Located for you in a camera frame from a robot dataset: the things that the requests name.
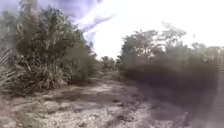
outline sandy ground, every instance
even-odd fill
[[[134,82],[101,80],[26,99],[0,99],[0,128],[190,128],[188,113],[143,95]]]

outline rock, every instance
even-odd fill
[[[118,102],[121,102],[121,101],[118,99],[113,99],[113,103],[118,103]]]
[[[80,127],[80,128],[85,128],[85,127],[87,127],[87,123],[84,123],[84,122],[83,122],[83,123],[79,124],[79,127]]]
[[[82,109],[81,108],[74,109],[74,113],[80,113],[80,112],[82,112]]]
[[[120,120],[125,121],[125,122],[132,122],[132,121],[135,120],[135,118],[133,116],[131,116],[131,115],[128,115],[128,116],[121,115],[121,116],[118,116],[118,118]]]

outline green foliage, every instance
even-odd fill
[[[217,85],[222,48],[193,43],[184,45],[185,32],[169,26],[124,38],[119,69],[129,78],[180,90],[203,90]]]
[[[116,62],[113,58],[104,56],[100,60],[100,68],[103,72],[110,72],[116,70]]]
[[[36,0],[22,0],[17,16],[4,12],[1,42],[12,44],[8,64],[15,72],[4,87],[26,95],[83,81],[95,73],[96,60],[80,31],[58,9],[36,10]]]

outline tree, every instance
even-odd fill
[[[0,26],[9,31],[14,55],[8,63],[16,71],[5,85],[16,94],[30,94],[58,85],[83,81],[94,73],[95,56],[81,30],[58,9],[36,10],[36,0],[22,0],[17,16],[4,13]]]

